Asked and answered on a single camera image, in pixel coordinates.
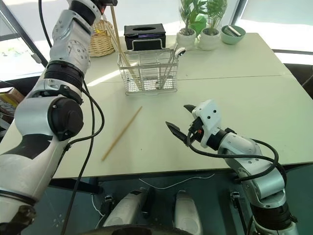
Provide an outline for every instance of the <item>white flower pot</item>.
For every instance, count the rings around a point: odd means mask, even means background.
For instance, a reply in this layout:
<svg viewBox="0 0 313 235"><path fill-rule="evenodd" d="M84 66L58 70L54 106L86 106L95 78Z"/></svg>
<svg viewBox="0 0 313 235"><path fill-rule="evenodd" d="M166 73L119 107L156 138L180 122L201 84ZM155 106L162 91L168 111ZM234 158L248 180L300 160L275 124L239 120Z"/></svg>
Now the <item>white flower pot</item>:
<svg viewBox="0 0 313 235"><path fill-rule="evenodd" d="M195 46L196 32L193 29L192 35L185 36L180 33L180 31L176 35L176 42L180 47L184 47L186 50L191 50Z"/></svg>
<svg viewBox="0 0 313 235"><path fill-rule="evenodd" d="M204 33L203 31L208 31L208 28L205 28L201 31L200 34L200 40L199 40L199 44L198 47L201 50L214 50L217 47L219 47L221 41L220 41L220 32L216 30L216 34L215 35L207 35L206 33Z"/></svg>

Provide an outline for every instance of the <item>wooden chopstick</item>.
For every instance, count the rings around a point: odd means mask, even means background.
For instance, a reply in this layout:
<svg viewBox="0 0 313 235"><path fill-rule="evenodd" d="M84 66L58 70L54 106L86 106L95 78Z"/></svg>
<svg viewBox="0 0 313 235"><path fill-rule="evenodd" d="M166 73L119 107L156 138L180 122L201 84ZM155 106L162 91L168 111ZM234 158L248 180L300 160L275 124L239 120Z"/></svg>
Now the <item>wooden chopstick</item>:
<svg viewBox="0 0 313 235"><path fill-rule="evenodd" d="M117 136L117 138L114 140L114 142L111 144L111 146L109 147L108 151L106 152L105 155L103 155L102 157L102 161L104 161L106 159L106 157L108 156L108 154L111 152L111 150L114 148L114 146L117 144L117 142L119 141L119 139L123 136L123 134L125 133L125 131L127 130L127 128L131 125L131 123L134 121L135 117L137 116L137 114L140 112L140 110L142 109L142 106L137 110L137 112L135 113L135 115L132 117L132 119L127 123L127 125L124 127L124 129L121 131L121 133L119 133L119 135Z"/></svg>
<svg viewBox="0 0 313 235"><path fill-rule="evenodd" d="M122 56L122 59L124 60L125 64L130 67L131 63L129 62L129 60L127 59L125 53L122 51L122 47L121 47L121 42L119 40L119 36L118 36L118 30L117 30L117 23L116 23L116 17L115 17L115 12L114 12L114 7L111 6L111 14L112 14L112 19L113 19L113 26L114 26L114 31L115 31L115 43L117 44L117 48L119 51L119 54ZM139 90L142 90L141 87L141 81L139 79L139 77L137 77L134 73L134 70L130 69L129 70L130 74L132 75L134 82L136 83L137 87Z"/></svg>

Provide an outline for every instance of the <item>wicker basket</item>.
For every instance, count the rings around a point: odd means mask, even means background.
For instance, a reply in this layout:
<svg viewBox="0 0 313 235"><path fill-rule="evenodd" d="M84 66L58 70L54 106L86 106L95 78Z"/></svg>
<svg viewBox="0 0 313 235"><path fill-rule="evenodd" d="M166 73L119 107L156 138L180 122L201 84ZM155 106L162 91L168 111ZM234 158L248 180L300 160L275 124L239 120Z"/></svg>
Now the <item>wicker basket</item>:
<svg viewBox="0 0 313 235"><path fill-rule="evenodd" d="M100 22L92 25L92 29L95 33L92 35L90 41L90 56L103 56L112 54L114 52L111 37L107 33L104 24L108 24L108 26L113 29L112 24L104 20L101 20Z"/></svg>

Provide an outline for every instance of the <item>white robotic arm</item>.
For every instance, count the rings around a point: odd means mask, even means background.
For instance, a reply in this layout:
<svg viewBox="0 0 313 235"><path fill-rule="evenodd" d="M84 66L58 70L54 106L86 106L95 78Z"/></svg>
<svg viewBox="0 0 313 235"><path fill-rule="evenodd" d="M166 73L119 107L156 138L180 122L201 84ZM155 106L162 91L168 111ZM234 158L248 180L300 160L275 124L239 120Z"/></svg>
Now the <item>white robotic arm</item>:
<svg viewBox="0 0 313 235"><path fill-rule="evenodd" d="M221 114L213 100L200 105L185 105L194 121L186 136L178 127L167 122L171 132L194 152L209 157L224 158L238 174L250 202L256 232L262 235L297 235L296 219L286 203L286 175L278 163L278 153L269 144L237 135L229 128L221 129ZM193 141L211 147L218 154L196 149ZM269 147L275 155L270 159L262 155L257 143Z"/></svg>
<svg viewBox="0 0 313 235"><path fill-rule="evenodd" d="M73 0L52 33L50 61L19 104L15 124L22 142L0 155L0 235L34 221L34 204L48 186L65 147L83 127L82 85L89 66L91 25L117 0Z"/></svg>

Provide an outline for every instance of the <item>tissue box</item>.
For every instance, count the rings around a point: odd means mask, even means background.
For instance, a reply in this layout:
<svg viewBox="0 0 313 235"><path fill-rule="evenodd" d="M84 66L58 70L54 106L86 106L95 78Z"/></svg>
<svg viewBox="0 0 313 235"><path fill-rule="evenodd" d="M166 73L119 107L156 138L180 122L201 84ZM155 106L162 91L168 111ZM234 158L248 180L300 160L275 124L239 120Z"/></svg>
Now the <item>tissue box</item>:
<svg viewBox="0 0 313 235"><path fill-rule="evenodd" d="M124 36L127 50L156 50L165 48L166 36L162 24L142 24L124 26Z"/></svg>

